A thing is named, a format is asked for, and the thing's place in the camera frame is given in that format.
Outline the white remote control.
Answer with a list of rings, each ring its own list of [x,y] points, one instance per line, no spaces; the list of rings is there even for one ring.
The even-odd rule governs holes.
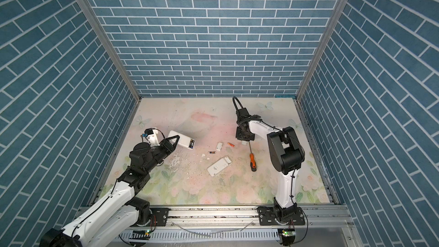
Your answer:
[[[168,137],[179,136],[178,145],[187,149],[193,149],[195,140],[189,136],[186,136],[182,133],[171,130],[169,132]]]
[[[225,156],[212,164],[210,167],[208,167],[207,171],[210,176],[214,177],[221,173],[223,170],[225,170],[231,164],[232,160],[228,156]]]

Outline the white battery cover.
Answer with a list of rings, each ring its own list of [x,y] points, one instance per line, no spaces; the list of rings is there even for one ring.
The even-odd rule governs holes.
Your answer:
[[[224,145],[224,143],[222,143],[222,142],[218,142],[218,143],[217,143],[217,146],[216,146],[216,151],[221,151],[223,145]]]

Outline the orange handled screwdriver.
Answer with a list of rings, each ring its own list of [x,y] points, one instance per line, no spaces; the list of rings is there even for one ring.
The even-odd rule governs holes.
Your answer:
[[[256,161],[255,161],[255,158],[254,158],[254,154],[252,152],[252,147],[251,147],[250,142],[248,142],[248,145],[249,145],[249,150],[250,150],[250,154],[249,154],[249,157],[250,157],[250,168],[251,168],[251,170],[253,172],[256,172],[257,171],[257,165],[256,165]]]

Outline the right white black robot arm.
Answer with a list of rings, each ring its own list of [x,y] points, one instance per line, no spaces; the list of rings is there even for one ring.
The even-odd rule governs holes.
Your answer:
[[[256,135],[267,141],[271,163],[279,174],[273,210],[278,218],[289,216],[297,211],[296,178],[305,161],[304,149],[291,127],[275,127],[258,115],[237,121],[236,139],[250,142]]]

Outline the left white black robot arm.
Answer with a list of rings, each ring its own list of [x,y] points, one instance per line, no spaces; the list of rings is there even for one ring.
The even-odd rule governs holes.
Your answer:
[[[129,154],[130,165],[113,188],[71,223],[46,232],[40,246],[105,247],[132,225],[152,224],[150,203],[137,194],[150,180],[151,171],[175,151],[179,139],[175,135],[156,145],[137,144]]]

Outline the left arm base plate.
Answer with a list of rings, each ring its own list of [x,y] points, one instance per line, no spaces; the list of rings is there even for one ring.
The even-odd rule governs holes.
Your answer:
[[[148,208],[139,211],[137,226],[162,227],[168,221],[169,208]]]

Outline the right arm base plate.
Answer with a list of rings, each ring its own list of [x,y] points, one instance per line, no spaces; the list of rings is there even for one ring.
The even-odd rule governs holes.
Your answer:
[[[278,205],[272,207],[257,207],[258,219],[261,226],[274,225],[305,225],[305,215],[302,208],[293,205],[289,208],[280,208]]]

